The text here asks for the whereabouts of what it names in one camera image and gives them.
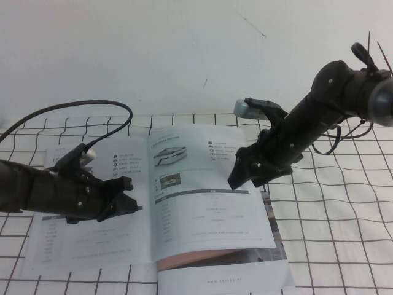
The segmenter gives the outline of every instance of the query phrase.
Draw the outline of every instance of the white table surface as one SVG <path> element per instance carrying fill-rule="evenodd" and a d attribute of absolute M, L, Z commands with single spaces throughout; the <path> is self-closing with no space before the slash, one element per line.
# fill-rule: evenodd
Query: white table surface
<path fill-rule="evenodd" d="M 0 144 L 0 159 L 42 168 L 49 146 L 96 138 L 125 119 L 33 119 Z M 233 114 L 135 116 L 114 136 L 194 123 L 238 126 L 249 143 L 266 124 Z M 344 122 L 343 134 L 357 124 Z M 323 138 L 316 145 L 327 151 L 331 143 Z M 341 142 L 332 155 L 303 155 L 292 176 L 266 187 L 297 286 L 277 294 L 393 294 L 393 129 L 375 126 L 363 138 Z M 156 294 L 151 265 L 22 278 L 32 215 L 0 213 L 0 294 Z"/>

